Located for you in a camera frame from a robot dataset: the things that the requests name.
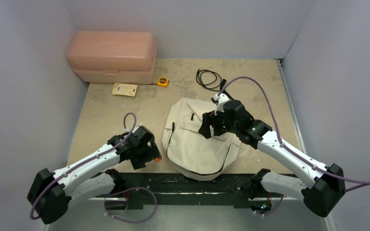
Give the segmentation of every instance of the storage box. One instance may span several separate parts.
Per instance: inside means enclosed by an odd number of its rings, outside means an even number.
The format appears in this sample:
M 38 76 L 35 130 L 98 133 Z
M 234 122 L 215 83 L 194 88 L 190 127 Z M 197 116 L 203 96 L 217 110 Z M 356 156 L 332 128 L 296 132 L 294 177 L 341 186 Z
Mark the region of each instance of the storage box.
M 79 31 L 67 58 L 86 82 L 150 84 L 157 46 L 151 33 Z

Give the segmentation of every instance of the box lid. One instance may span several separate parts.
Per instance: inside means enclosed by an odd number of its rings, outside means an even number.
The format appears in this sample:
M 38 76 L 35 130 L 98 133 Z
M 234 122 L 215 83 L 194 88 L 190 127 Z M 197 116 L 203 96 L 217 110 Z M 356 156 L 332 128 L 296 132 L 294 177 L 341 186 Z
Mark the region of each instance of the box lid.
M 156 49 L 151 33 L 79 31 L 67 58 L 74 71 L 150 71 Z

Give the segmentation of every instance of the yellow tape measure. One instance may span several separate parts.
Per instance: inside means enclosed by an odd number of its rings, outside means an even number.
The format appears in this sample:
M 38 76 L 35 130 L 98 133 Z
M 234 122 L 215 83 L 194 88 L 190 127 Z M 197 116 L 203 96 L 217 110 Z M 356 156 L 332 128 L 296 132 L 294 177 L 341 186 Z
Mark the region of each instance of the yellow tape measure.
M 161 77 L 158 79 L 157 85 L 166 88 L 170 81 L 166 77 Z

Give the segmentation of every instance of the cloth bag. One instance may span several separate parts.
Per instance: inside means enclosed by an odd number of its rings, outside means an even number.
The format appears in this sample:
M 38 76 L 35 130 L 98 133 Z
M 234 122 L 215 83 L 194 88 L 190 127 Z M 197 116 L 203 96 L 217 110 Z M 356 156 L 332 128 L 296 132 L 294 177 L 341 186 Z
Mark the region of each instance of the cloth bag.
M 212 102 L 182 98 L 168 114 L 162 145 L 169 164 L 186 177 L 213 180 L 236 160 L 240 146 L 236 135 L 205 139 L 198 133 L 202 114 L 215 108 Z

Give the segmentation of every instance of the beige table surface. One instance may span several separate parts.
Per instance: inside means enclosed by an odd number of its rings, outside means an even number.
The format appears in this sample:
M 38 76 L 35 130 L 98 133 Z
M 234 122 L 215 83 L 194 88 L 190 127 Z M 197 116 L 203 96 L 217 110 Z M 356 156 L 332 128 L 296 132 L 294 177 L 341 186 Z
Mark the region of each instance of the beige table surface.
M 165 160 L 161 138 L 171 105 L 182 97 L 210 101 L 214 92 L 204 89 L 195 81 L 196 72 L 209 69 L 219 73 L 228 81 L 238 76 L 256 79 L 266 91 L 279 124 L 282 137 L 299 148 L 290 108 L 275 60 L 241 59 L 157 59 L 154 82 L 166 76 L 167 88 L 156 85 L 139 85 L 135 97 L 111 95 L 113 84 L 91 83 L 83 104 L 71 145 L 67 164 L 72 164 L 91 154 L 113 135 L 124 132 L 123 117 L 127 112 L 137 115 L 137 122 L 151 130 L 162 154 L 160 162 L 151 161 L 146 168 L 137 172 L 176 172 Z M 203 75 L 204 82 L 214 79 L 209 73 Z M 241 79 L 226 89 L 229 94 L 242 101 L 256 119 L 274 128 L 269 109 L 260 89 L 251 81 Z M 127 120 L 131 127 L 132 118 Z M 277 173 L 291 173 L 270 156 L 242 144 L 238 157 L 224 173 L 256 173 L 262 168 Z M 118 171 L 132 172 L 129 161 L 118 165 Z

